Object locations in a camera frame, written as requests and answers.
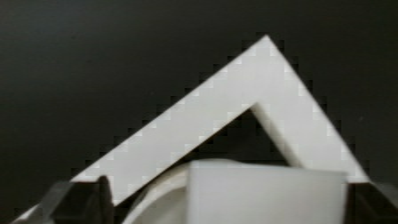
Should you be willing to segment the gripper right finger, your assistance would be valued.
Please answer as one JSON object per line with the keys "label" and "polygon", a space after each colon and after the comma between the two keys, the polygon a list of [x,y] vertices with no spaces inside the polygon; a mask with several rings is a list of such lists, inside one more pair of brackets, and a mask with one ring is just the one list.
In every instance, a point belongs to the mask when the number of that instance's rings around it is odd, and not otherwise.
{"label": "gripper right finger", "polygon": [[398,224],[398,207],[371,183],[348,185],[342,224]]}

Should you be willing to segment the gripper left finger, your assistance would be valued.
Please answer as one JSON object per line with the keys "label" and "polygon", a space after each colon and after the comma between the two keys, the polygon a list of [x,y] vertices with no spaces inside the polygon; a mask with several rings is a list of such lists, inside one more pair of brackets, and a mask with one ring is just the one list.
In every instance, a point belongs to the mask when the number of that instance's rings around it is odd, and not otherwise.
{"label": "gripper left finger", "polygon": [[49,188],[23,224],[113,224],[110,183],[60,181]]}

